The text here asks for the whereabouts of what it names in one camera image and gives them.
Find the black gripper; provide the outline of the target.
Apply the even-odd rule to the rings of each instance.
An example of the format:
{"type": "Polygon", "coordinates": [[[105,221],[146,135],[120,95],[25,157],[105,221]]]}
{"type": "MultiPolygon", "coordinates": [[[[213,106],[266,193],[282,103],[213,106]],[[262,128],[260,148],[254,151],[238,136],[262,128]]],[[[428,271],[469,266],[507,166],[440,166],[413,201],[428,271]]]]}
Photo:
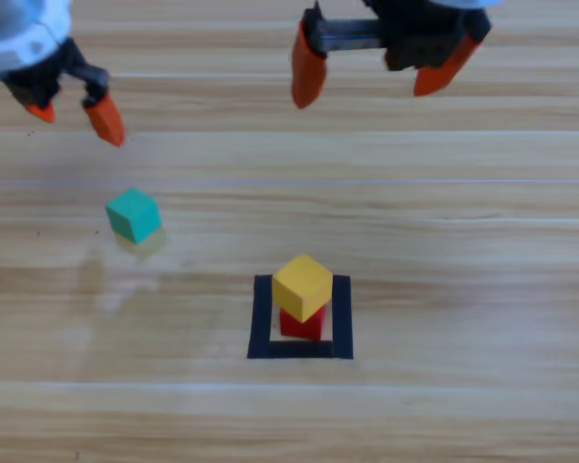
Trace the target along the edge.
{"type": "Polygon", "coordinates": [[[73,38],[67,38],[48,58],[19,70],[0,71],[0,82],[26,111],[45,123],[55,123],[52,98],[60,90],[63,73],[85,83],[87,95],[82,106],[96,135],[103,141],[121,147],[124,144],[124,123],[109,91],[109,72],[89,64],[73,38]]]}
{"type": "Polygon", "coordinates": [[[291,52],[291,96],[305,109],[321,94],[327,54],[383,49],[390,71],[418,69],[413,95],[445,89],[491,31],[484,9],[431,1],[367,1],[372,19],[327,19],[318,3],[303,13],[291,52]]]}

